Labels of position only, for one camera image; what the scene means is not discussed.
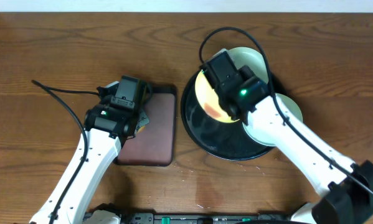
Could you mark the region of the mint green plate top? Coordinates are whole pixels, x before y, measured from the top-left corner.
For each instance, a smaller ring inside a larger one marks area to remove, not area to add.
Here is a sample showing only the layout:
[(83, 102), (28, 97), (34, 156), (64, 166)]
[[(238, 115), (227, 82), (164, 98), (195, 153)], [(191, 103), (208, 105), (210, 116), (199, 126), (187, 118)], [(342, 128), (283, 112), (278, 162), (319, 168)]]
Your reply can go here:
[(258, 78), (268, 83), (268, 73), (261, 53), (248, 47), (236, 47), (228, 50), (228, 53), (237, 69), (247, 65)]

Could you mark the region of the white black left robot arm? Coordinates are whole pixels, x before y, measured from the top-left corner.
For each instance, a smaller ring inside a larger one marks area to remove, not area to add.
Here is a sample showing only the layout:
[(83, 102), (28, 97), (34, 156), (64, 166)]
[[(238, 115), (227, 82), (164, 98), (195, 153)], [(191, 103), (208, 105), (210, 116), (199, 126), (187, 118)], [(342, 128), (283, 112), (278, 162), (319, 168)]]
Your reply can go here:
[(94, 92), (100, 101), (87, 110), (84, 120), (57, 96), (60, 91), (33, 82), (57, 100), (73, 117), (81, 136), (75, 153), (52, 194), (34, 214), (31, 223), (82, 223), (87, 207), (104, 173), (125, 142), (140, 129), (144, 105), (153, 96), (150, 83), (129, 76)]

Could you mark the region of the green yellow sponge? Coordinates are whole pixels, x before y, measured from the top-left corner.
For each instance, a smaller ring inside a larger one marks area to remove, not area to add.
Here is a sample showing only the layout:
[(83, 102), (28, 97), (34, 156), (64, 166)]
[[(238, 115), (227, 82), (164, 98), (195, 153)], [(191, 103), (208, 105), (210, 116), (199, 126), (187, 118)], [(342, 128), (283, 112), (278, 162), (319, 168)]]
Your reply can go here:
[(149, 123), (149, 118), (144, 110), (142, 110), (139, 114), (138, 124), (135, 129), (135, 133), (137, 134), (140, 132), (147, 124)]

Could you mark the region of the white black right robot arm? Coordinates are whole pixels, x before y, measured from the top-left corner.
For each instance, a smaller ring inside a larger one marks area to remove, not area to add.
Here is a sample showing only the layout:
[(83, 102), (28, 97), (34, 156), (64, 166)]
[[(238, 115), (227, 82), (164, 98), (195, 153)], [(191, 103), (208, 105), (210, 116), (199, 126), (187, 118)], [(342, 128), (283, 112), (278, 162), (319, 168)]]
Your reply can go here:
[(255, 141), (269, 141), (304, 174), (320, 201), (307, 203), (291, 223), (364, 223), (373, 216), (373, 163), (358, 165), (303, 124), (249, 65), (236, 67), (223, 50), (201, 65), (199, 78), (213, 102), (241, 121)]

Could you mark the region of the yellow plate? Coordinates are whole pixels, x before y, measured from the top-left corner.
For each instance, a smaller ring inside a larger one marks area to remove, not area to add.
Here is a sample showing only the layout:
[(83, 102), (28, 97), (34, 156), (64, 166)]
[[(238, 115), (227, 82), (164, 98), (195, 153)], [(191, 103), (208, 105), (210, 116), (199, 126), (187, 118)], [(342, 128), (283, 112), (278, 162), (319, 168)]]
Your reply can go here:
[(234, 123), (231, 117), (220, 107), (219, 97), (207, 81), (203, 70), (197, 76), (194, 85), (196, 98), (203, 111), (212, 119), (221, 123)]

